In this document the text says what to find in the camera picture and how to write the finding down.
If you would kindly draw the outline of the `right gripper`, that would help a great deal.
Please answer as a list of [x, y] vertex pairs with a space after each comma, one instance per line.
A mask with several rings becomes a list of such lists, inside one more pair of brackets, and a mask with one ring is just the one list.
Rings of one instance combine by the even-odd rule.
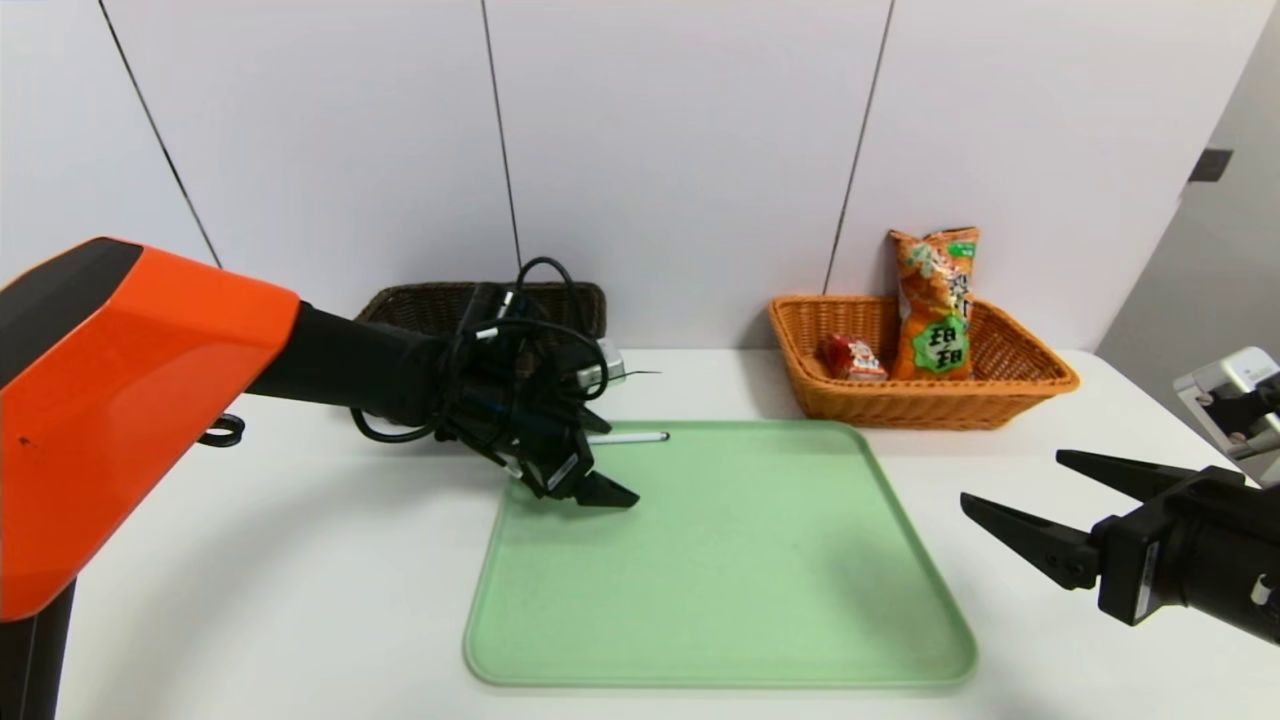
[[1277, 487], [1080, 450], [1055, 460], [1140, 502], [1097, 525], [1100, 551], [1083, 530], [974, 495], [960, 495], [963, 512], [1066, 591], [1100, 577], [1100, 610], [1129, 626], [1181, 606], [1277, 643]]

